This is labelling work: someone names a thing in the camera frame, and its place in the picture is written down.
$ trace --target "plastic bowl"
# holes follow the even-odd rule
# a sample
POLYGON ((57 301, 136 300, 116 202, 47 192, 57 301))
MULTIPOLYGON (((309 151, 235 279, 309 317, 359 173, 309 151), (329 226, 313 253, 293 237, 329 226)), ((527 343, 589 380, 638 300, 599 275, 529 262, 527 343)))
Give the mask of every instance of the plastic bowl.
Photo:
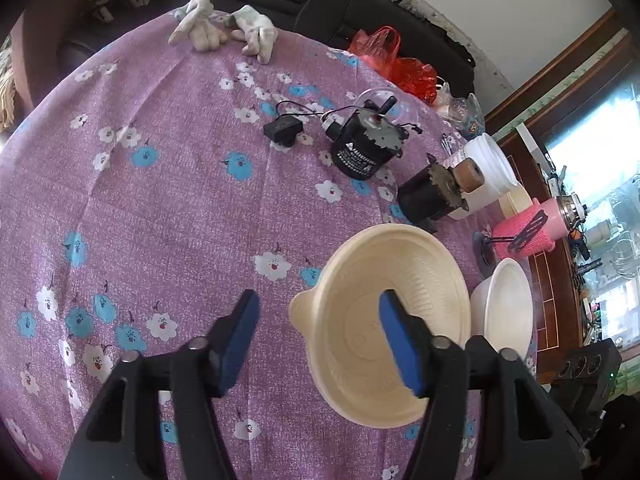
POLYGON ((508 192, 506 195, 501 196, 498 199, 500 203, 500 209, 505 218, 511 218, 518 213, 522 213, 525 209, 529 209, 533 202, 527 190, 524 189, 522 184, 518 184, 514 189, 508 192))
POLYGON ((521 359, 533 330, 533 300, 522 267, 505 258, 471 294, 471 333, 483 335, 496 351, 513 348, 521 359))
POLYGON ((443 244, 409 225, 378 225, 350 238, 318 284, 289 305, 321 395, 343 417, 370 428, 404 426, 426 408, 404 386, 380 325, 379 298, 388 288, 434 335, 464 346, 471 320, 462 273, 443 244))

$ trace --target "purple tablecloth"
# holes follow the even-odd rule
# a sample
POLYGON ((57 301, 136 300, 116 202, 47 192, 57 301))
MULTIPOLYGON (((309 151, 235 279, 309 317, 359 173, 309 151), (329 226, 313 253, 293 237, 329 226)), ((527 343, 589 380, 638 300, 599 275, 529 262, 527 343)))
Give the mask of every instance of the purple tablecloth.
MULTIPOLYGON (((443 159, 440 138, 457 142, 453 130, 422 107, 424 134, 404 157, 366 183, 351 181, 331 166, 316 118, 304 118, 305 135, 290 150, 270 146, 262 126, 282 98, 334 108, 389 83, 358 58, 289 32, 260 66, 239 43, 208 54, 188 41, 171 48, 174 27, 161 16, 96 54, 0 157, 5 424, 33 466, 55 478, 124 350, 171 351, 254 288, 262 318, 237 386, 215 403, 238 478, 401 475, 416 426, 372 430, 335 413, 312 382, 287 305, 345 240, 402 221, 397 183, 427 152, 443 159)), ((470 291, 482 280, 470 236, 500 219, 494 205, 439 222, 437 237, 470 291)), ((171 402, 161 395, 161 403, 168 468, 178 477, 171 402)), ((472 470, 478 423, 472 395, 460 478, 472 470)))

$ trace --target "white glove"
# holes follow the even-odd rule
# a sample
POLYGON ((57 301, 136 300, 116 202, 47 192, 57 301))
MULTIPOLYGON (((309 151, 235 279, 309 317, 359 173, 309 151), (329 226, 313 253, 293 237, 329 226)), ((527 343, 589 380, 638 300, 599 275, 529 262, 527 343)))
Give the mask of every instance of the white glove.
POLYGON ((273 44, 278 37, 278 29, 267 16, 260 14, 252 6, 245 5, 229 15, 226 26, 237 27, 231 32, 234 40, 246 41, 246 46, 242 49, 245 56, 257 54, 261 64, 269 62, 273 44))
POLYGON ((169 37, 169 44, 174 46, 188 36, 198 52, 206 52, 216 50, 220 43, 226 43, 227 35, 209 22, 212 12, 210 0, 190 0, 176 9, 174 16, 180 23, 169 37))

